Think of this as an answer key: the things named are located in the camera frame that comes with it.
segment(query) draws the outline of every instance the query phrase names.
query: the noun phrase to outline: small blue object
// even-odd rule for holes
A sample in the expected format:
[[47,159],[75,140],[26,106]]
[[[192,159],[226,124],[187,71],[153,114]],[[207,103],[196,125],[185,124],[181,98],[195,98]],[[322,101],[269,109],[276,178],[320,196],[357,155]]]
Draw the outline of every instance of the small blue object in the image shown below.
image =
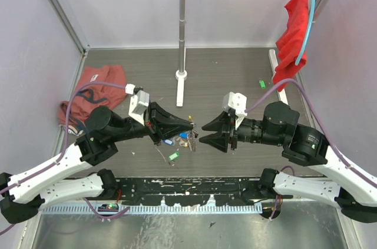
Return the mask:
[[174,141],[170,140],[170,139],[164,140],[164,143],[167,144],[167,145],[169,145],[169,146],[173,146],[174,145]]
[[313,23],[313,18],[314,18],[314,8],[315,8],[315,5],[316,5],[316,0],[312,0],[311,1],[311,5],[310,5],[310,12],[309,12],[309,22],[307,23],[307,28],[306,28],[304,42],[302,43],[301,50],[300,50],[299,55],[297,56],[295,65],[299,65],[299,63],[301,61],[301,58],[302,58],[302,55],[305,52],[305,47],[306,47],[307,39],[309,38],[310,30],[312,29],[312,23]]
[[187,139],[188,138],[187,133],[181,133],[179,135],[179,137],[182,138],[182,139]]

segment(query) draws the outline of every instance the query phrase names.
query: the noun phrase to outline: red towel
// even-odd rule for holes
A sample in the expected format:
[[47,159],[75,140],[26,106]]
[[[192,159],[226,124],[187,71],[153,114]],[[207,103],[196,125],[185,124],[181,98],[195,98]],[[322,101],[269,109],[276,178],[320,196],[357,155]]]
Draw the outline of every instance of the red towel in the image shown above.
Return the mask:
[[[288,12],[288,23],[287,30],[276,42],[280,63],[275,68],[276,73],[272,78],[274,84],[285,78],[293,78],[306,64],[306,52],[304,52],[299,65],[295,65],[295,61],[300,53],[309,22],[308,1],[290,0],[285,6]],[[278,91],[280,92],[286,85],[281,85]]]
[[[92,81],[105,81],[120,85],[126,85],[124,71],[121,65],[105,65],[102,68],[85,67],[80,80],[76,85],[76,89],[85,83]],[[70,126],[74,127],[75,132],[71,133],[79,135],[81,130],[85,129],[84,121],[89,117],[92,110],[98,106],[108,106],[110,109],[115,108],[121,103],[126,96],[123,89],[110,87],[106,85],[90,85],[75,97],[70,113]],[[65,112],[67,110],[68,101],[60,102],[58,113],[59,124],[65,128]]]

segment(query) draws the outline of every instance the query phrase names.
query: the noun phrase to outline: white wall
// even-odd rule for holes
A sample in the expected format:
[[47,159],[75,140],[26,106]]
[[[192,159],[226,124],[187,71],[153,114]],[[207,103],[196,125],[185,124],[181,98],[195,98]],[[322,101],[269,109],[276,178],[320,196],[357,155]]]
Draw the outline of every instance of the white wall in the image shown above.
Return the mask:
[[[178,0],[67,0],[92,48],[177,47]],[[188,46],[274,46],[288,0],[187,0]]]
[[[306,90],[331,136],[350,159],[377,175],[377,0],[331,0],[310,35]],[[376,248],[377,224],[358,224]]]
[[[80,60],[48,0],[0,0],[0,173],[17,174],[52,154],[58,103]],[[0,231],[9,224],[0,215]],[[20,226],[0,236],[19,242]]]

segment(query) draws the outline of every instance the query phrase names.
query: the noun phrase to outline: small green object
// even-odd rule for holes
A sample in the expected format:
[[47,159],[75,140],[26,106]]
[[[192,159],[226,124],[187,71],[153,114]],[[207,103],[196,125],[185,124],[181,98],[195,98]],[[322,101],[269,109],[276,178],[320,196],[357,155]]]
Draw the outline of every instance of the small green object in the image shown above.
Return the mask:
[[169,156],[169,161],[174,161],[179,157],[179,152],[174,152]]
[[266,84],[264,84],[263,80],[259,81],[259,85],[260,85],[261,89],[265,89],[265,87],[266,87]]

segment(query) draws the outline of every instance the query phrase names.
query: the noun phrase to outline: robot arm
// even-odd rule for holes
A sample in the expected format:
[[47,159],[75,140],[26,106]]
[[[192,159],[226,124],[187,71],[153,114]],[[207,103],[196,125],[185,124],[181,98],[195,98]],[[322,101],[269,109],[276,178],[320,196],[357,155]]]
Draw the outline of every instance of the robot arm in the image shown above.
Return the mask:
[[[318,130],[298,124],[299,113],[282,102],[264,110],[261,121],[245,118],[246,97],[229,93],[223,112],[203,130],[217,131],[199,139],[220,151],[232,150],[238,142],[275,145],[290,162],[309,167],[332,181],[314,181],[265,169],[259,181],[261,192],[270,198],[293,194],[342,209],[342,213],[364,223],[377,221],[377,189],[350,170],[335,154],[326,137]],[[377,179],[344,157],[352,168],[372,181]]]
[[178,118],[150,102],[149,94],[139,90],[131,98],[129,117],[121,118],[105,106],[92,111],[85,125],[89,132],[70,145],[63,159],[52,168],[23,182],[30,174],[57,162],[57,155],[31,170],[17,175],[0,174],[0,190],[4,192],[0,209],[9,223],[20,223],[52,204],[82,197],[112,197],[117,189],[111,171],[101,170],[80,180],[64,180],[78,171],[87,170],[118,152],[116,142],[149,136],[154,144],[193,129],[190,121]]

